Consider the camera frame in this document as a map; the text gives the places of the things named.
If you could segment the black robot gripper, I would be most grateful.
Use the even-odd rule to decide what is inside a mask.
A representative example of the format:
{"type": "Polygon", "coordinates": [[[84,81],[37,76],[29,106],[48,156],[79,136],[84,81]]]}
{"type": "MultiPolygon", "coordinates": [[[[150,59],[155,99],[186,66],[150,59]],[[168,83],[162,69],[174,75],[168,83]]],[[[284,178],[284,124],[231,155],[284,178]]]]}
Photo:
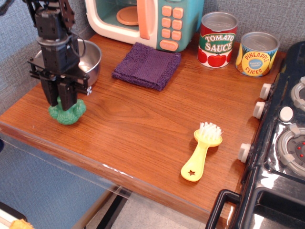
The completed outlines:
{"type": "Polygon", "coordinates": [[[63,111],[77,103],[77,92],[89,95],[92,92],[89,71],[84,63],[89,54],[89,41],[78,39],[76,35],[66,35],[62,39],[37,38],[41,50],[28,59],[30,76],[41,80],[42,89],[50,106],[58,104],[60,97],[63,111]],[[71,80],[72,85],[56,80],[71,80]]]}

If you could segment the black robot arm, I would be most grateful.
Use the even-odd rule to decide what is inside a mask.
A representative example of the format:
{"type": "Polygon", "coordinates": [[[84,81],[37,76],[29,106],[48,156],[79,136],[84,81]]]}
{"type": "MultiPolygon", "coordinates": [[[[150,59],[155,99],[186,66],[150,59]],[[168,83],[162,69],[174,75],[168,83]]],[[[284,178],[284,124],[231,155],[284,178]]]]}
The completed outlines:
{"type": "Polygon", "coordinates": [[[31,57],[30,75],[40,79],[48,103],[61,104],[63,111],[77,103],[79,92],[90,94],[89,75],[80,67],[86,51],[80,51],[78,35],[72,31],[74,11],[67,0],[27,0],[41,58],[31,57]]]}

